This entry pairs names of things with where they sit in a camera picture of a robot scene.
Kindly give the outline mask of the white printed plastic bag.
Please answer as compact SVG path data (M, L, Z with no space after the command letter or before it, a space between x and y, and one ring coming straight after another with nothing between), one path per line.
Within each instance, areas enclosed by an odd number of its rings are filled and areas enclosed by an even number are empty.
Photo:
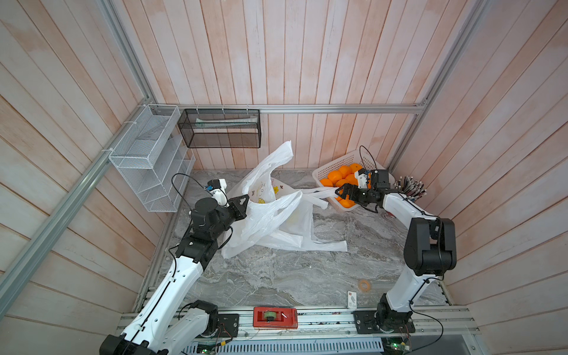
M261 238L276 230L298 206L301 189L292 188L272 177L276 168L287 164L293 157L291 142L287 141L229 191L230 197L249 195L249 202L246 218L232 225L232 238L221 251L224 258L232 258L257 245Z

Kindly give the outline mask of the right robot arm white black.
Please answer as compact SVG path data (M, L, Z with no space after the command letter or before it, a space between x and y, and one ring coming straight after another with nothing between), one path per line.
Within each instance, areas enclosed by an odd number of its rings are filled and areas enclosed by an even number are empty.
M383 209L408 228L403 250L405 268L393 288L383 294L375 312L354 312L357 332L414 331L414 302L427 284L441 280L446 271L456 267L455 224L417 206L404 189L390 184L386 170L360 169L354 177L356 183L345 183L336 189L338 197L364 209L374 204L374 211Z

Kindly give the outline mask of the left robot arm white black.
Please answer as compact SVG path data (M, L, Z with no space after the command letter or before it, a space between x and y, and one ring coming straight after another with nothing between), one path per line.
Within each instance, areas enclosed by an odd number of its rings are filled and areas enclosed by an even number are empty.
M122 331L109 335L100 354L181 354L201 335L215 336L218 310L198 300L175 325L170 325L190 288L204 273L220 245L218 239L232 224L246 218L248 195L229 198L220 205L203 198L191 212L192 222L175 248L175 257L162 283L138 316Z

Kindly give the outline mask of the orange mandarin middle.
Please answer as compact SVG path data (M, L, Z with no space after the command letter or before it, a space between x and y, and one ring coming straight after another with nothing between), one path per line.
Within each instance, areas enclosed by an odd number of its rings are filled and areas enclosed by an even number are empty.
M327 179L335 186L339 180L343 179L343 174L338 170L334 170L328 173Z

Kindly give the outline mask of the orange mandarin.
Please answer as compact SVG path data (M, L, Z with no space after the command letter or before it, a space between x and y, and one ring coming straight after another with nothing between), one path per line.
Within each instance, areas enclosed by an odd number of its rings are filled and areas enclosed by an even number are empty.
M351 164L350 168L351 168L351 172L355 173L355 172L358 172L359 170L361 170L362 166L360 164Z
M335 186L339 180L343 179L343 174L338 170L334 170L328 173L327 179Z

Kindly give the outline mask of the orange mandarin back right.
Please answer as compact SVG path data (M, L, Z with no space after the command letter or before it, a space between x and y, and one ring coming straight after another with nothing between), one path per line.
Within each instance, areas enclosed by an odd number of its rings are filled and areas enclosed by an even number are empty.
M355 172L358 172L359 170L361 170L362 166L360 164L351 164L350 168L351 168L351 172L355 173Z

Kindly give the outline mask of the white plastic perforated basket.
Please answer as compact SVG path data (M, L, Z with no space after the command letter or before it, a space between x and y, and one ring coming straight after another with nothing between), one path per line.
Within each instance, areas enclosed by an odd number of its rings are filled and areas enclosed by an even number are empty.
M312 173L312 177L316 180L316 183L318 184L318 186L322 186L322 187L332 187L334 188L334 192L338 187L341 187L344 183L350 183L355 185L355 192L357 189L357 180L354 177L354 174L351 172L351 168L350 165L351 164L360 164L362 166L362 168L364 168L365 170L384 170L384 168L379 165L374 158L372 158L367 150L365 149L365 147L361 146L359 148L358 151L353 151L353 152L349 152L347 155L343 155L340 158L337 158L333 161L331 161L330 163L317 168L315 171L313 171ZM333 183L331 183L330 180L327 179L328 173L330 173L331 171L334 170L338 170L343 174L343 179L339 180L337 182L337 184L334 186ZM390 175L390 184L391 184L391 190L387 193L395 193L396 189L394 188L394 179ZM381 204L368 204L367 206L361 206L355 202L352 201L352 197L350 201L346 201L343 200L341 198L339 198L336 194L334 195L334 197L330 197L329 201L332 202L332 204L334 204L334 207L336 209L338 209L338 211L340 212L347 212L347 211L351 211L357 207L362 207L364 209L369 210L371 208L372 205L375 206L376 209L380 208L383 206L383 203Z

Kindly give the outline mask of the small white card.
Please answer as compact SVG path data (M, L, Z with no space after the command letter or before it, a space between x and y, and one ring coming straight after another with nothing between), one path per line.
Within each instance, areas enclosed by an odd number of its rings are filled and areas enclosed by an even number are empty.
M348 308L357 309L357 293L355 291L348 292Z

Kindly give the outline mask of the red tape dispenser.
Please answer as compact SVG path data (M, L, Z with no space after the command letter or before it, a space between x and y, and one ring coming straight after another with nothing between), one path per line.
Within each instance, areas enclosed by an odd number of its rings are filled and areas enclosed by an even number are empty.
M255 307L253 314L253 327L267 329L297 329L297 309Z

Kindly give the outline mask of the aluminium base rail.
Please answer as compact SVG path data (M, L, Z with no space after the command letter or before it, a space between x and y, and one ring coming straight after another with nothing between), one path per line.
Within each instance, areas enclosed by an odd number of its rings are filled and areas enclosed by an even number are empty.
M443 336L469 341L480 332L468 309L416 307L404 325L378 324L375 309L237 308L198 301L178 311L123 316L104 354L222 354L224 352L348 353L417 350Z

